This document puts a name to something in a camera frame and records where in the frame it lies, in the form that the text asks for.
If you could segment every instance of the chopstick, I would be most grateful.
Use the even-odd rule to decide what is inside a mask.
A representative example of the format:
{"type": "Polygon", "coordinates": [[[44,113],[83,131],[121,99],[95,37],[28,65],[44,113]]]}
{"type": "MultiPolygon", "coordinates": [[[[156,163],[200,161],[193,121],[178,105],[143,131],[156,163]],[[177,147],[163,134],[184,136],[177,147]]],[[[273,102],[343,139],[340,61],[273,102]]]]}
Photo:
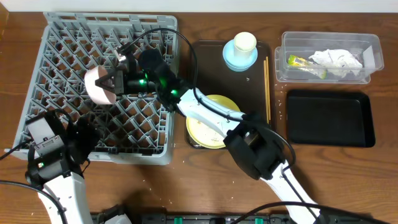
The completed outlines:
{"type": "Polygon", "coordinates": [[[269,96],[269,67],[268,67],[268,57],[264,61],[264,84],[265,84],[265,94],[266,94],[266,114],[267,114],[267,123],[271,120],[271,103],[269,96]]]}

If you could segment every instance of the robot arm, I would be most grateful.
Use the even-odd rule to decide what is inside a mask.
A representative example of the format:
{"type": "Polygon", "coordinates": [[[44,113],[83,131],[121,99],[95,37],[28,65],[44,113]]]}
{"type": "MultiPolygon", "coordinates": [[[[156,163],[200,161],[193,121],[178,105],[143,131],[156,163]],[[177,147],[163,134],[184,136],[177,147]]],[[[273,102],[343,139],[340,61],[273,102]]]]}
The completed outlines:
{"type": "MultiPolygon", "coordinates": [[[[56,113],[67,116],[62,110],[54,110],[27,121],[27,128],[35,144],[30,146],[28,152],[25,177],[33,187],[42,189],[60,204],[67,223],[92,224],[80,165],[89,162],[88,154],[99,141],[99,136],[97,130],[84,118],[73,124],[71,117],[68,117],[69,124],[65,129],[56,113]]],[[[63,224],[53,202],[42,194],[39,194],[39,198],[51,223],[63,224]]],[[[125,215],[112,218],[119,224],[131,224],[125,215]]]]}
{"type": "MultiPolygon", "coordinates": [[[[230,109],[225,108],[224,106],[219,105],[218,103],[208,99],[205,95],[203,95],[199,90],[197,90],[197,95],[202,98],[202,101],[204,101],[207,105],[210,105],[214,109],[217,109],[218,111],[221,111],[224,114],[228,114],[231,117],[234,118],[239,118],[242,117],[244,113],[242,112],[237,112],[233,111],[230,109]]],[[[199,104],[196,98],[193,95],[193,90],[188,90],[182,97],[181,101],[177,104],[178,108],[180,111],[187,117],[192,117],[197,119],[198,121],[206,124],[207,126],[211,127],[214,129],[216,132],[218,132],[220,135],[222,135],[224,138],[228,136],[228,131],[234,130],[238,125],[239,122],[236,121],[228,121],[226,118],[217,115],[210,110],[206,109],[203,105],[199,104]]],[[[257,147],[257,149],[263,149],[267,150],[266,148],[263,147],[257,147]]],[[[234,160],[240,164],[240,167],[243,170],[250,170],[248,166],[251,166],[250,162],[247,162],[248,160],[242,160],[242,156],[239,155],[236,151],[231,153],[234,157],[234,160]]],[[[266,162],[265,160],[256,160],[256,162],[266,162]]],[[[297,193],[301,196],[303,199],[303,202],[306,203],[315,203],[304,191],[302,186],[299,184],[299,182],[296,180],[296,178],[293,176],[293,173],[290,169],[287,169],[284,174],[292,184],[293,188],[288,184],[288,182],[283,178],[282,176],[282,169],[288,166],[287,160],[279,161],[277,167],[272,171],[271,177],[266,178],[266,177],[261,177],[260,180],[264,181],[268,186],[275,192],[275,194],[281,199],[281,201],[290,201],[290,202],[301,202],[299,199],[299,196],[294,192],[293,188],[297,191],[297,193]]],[[[258,175],[252,174],[251,171],[248,171],[250,176],[258,179],[258,175]]],[[[315,214],[316,217],[319,217],[320,211],[319,209],[315,208],[309,208],[312,210],[312,212],[315,214]]],[[[298,223],[309,223],[312,224],[315,222],[315,218],[313,215],[309,212],[309,210],[305,207],[298,207],[298,206],[287,206],[287,210],[289,211],[290,217],[298,223]]]]}
{"type": "MultiPolygon", "coordinates": [[[[291,171],[286,170],[284,173],[283,168],[288,166],[282,152],[284,145],[279,137],[269,131],[269,126],[258,114],[233,111],[209,100],[189,83],[176,78],[156,49],[145,50],[140,54],[137,60],[143,72],[138,72],[134,56],[127,54],[129,52],[127,49],[128,47],[122,46],[115,52],[121,62],[133,68],[127,73],[112,71],[103,75],[99,79],[101,81],[97,81],[95,85],[90,80],[93,80],[92,77],[98,77],[96,70],[86,74],[86,89],[95,103],[106,100],[98,98],[99,95],[91,95],[90,92],[94,89],[96,92],[103,89],[102,91],[108,91],[107,94],[115,95],[140,93],[143,89],[146,92],[156,91],[158,100],[167,110],[195,118],[222,135],[237,165],[253,179],[261,179],[267,183],[281,200],[314,203],[291,171]],[[242,120],[233,121],[226,117],[242,120]]],[[[310,210],[310,208],[295,206],[288,206],[287,209],[292,219],[299,224],[312,224],[315,217],[320,214],[319,209],[310,210]]]]}

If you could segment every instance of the white cup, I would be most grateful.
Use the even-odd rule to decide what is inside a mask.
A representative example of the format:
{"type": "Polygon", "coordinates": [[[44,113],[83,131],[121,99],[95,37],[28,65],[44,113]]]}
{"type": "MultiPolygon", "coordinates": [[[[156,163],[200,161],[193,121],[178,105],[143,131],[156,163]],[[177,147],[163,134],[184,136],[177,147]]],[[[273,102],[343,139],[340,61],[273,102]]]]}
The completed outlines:
{"type": "Polygon", "coordinates": [[[240,32],[234,38],[234,56],[246,60],[256,48],[256,37],[249,32],[240,32]]]}

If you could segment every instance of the crumpled paper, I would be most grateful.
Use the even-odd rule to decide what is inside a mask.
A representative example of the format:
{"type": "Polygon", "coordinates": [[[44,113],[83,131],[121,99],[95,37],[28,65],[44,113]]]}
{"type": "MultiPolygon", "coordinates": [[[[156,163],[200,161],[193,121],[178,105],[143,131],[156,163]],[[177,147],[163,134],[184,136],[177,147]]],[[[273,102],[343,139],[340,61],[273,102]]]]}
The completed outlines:
{"type": "Polygon", "coordinates": [[[358,68],[354,70],[328,69],[329,72],[344,78],[349,72],[358,76],[362,64],[349,51],[343,49],[316,51],[309,56],[314,62],[324,67],[358,68]]]}

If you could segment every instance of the green connector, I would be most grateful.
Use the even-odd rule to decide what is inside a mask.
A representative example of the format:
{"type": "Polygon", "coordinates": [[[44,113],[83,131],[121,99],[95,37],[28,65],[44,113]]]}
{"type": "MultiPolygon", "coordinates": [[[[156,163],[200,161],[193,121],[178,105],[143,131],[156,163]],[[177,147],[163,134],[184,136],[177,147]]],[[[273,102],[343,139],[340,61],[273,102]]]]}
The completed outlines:
{"type": "Polygon", "coordinates": [[[174,218],[174,224],[182,224],[182,218],[181,217],[175,217],[174,218]]]}
{"type": "Polygon", "coordinates": [[[256,218],[254,224],[264,224],[264,220],[262,218],[256,218]]]}

